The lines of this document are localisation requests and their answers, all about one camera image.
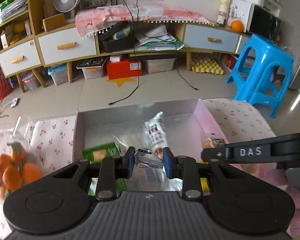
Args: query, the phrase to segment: drawer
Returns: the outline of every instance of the drawer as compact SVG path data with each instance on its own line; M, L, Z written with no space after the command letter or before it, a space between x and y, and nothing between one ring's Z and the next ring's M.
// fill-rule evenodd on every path
M39 43L46 65L97 54L94 36L83 40L76 28L42 36Z
M250 37L247 37L247 36L242 36L240 37L239 39L239 43L238 43L238 47L237 47L237 50L235 51L236 54L240 54L241 51L243 50L243 47L246 45L247 41L250 39ZM254 52L253 49L251 49L248 53L248 56L249 57L256 57L256 54Z
M237 33L187 24L184 44L186 47L191 48L212 49L234 53L237 48L238 40L239 34Z
M0 54L0 64L5 76L32 66L41 65L34 40L27 41Z

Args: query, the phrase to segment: wooden drawer handle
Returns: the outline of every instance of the wooden drawer handle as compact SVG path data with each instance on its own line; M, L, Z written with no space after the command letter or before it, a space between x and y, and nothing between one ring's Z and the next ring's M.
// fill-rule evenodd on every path
M24 58L24 56L17 57L17 58L15 58L15 59L13 59L13 60L11 61L11 64L16 64L16 63L18 63L18 62L20 62L20 61L23 61L23 58Z
M208 37L208 41L215 42L215 43L221 43L222 40Z
M59 45L57 47L58 50L61 50L61 49L69 49L69 48L73 48L75 46L76 42L71 42L71 43L67 43L67 44L62 44L62 45Z

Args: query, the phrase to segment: red box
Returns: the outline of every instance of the red box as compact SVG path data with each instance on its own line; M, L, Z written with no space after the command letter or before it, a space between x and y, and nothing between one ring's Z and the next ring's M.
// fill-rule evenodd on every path
M111 62L108 60L107 70L109 80L142 75L141 61L123 59L119 62Z

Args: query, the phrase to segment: yellow star sticker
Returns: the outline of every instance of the yellow star sticker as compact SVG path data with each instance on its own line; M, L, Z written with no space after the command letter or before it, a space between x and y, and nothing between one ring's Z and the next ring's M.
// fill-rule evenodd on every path
M125 82L135 82L134 79L132 78L118 78L118 79L112 79L112 80L107 80L108 82L115 82L117 83L117 86L120 88L122 87L122 85L125 83Z

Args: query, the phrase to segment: cherry print tablecloth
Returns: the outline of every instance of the cherry print tablecloth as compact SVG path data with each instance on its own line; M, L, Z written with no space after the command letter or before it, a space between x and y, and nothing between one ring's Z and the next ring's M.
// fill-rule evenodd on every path
M228 99L203 102L230 143L275 136L261 114L247 103ZM71 163L74 125L75 116L48 119L35 124L29 147L33 153L40 156L44 175ZM0 136L0 154L7 153L6 142L9 141L9 133L6 132ZM0 238L5 238L10 232L0 202Z

